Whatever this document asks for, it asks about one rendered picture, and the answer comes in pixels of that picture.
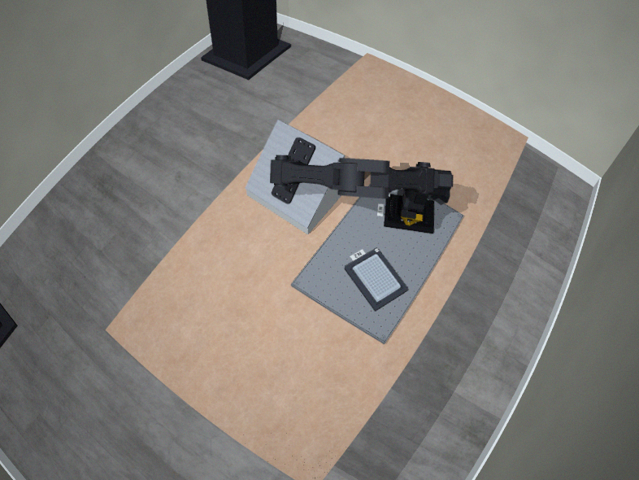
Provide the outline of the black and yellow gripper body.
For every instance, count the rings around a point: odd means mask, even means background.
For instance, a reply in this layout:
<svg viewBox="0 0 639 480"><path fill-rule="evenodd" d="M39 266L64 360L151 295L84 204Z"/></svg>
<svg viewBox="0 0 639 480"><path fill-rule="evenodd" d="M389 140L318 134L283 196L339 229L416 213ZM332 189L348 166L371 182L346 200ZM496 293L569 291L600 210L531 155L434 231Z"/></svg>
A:
<svg viewBox="0 0 639 480"><path fill-rule="evenodd" d="M404 189L402 196L401 217L415 219L416 212L409 212L408 210L414 209L418 212L422 212L424 210L424 205L414 203L416 194L417 192L415 191Z"/></svg>

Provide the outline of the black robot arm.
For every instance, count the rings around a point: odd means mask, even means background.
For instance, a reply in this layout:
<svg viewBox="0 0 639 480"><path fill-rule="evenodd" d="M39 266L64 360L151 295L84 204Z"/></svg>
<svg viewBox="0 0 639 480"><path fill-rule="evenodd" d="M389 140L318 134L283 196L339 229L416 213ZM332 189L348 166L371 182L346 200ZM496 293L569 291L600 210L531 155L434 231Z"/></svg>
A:
<svg viewBox="0 0 639 480"><path fill-rule="evenodd" d="M430 163L425 162L418 162L416 167L405 169L407 171L395 170L389 166L389 161L374 159L339 158L339 162L344 163L308 165L315 148L314 144L296 137L288 155L276 155L271 159L272 196L286 204L291 203L303 182L325 185L343 196L388 199L393 190L407 189L417 192L416 204L425 205L429 194L440 205L449 201L454 176L451 171L431 168ZM364 172L371 172L370 186L364 186Z"/></svg>

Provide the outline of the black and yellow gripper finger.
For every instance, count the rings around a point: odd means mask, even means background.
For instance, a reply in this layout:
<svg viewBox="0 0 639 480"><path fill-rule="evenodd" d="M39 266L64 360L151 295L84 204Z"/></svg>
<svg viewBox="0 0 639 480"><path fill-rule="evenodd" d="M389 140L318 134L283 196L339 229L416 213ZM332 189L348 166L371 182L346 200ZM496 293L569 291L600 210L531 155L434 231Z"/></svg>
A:
<svg viewBox="0 0 639 480"><path fill-rule="evenodd" d="M416 218L415 218L415 219L412 219L412 221L410 221L410 222L408 222L408 221L407 221L407 219L411 219L411 218L406 218L406 217L401 217L401 218L404 220L404 222L405 222L405 224L406 224L406 225L412 225L412 224L414 224L415 222L422 221L422 219L423 219L423 215L416 214Z"/></svg>

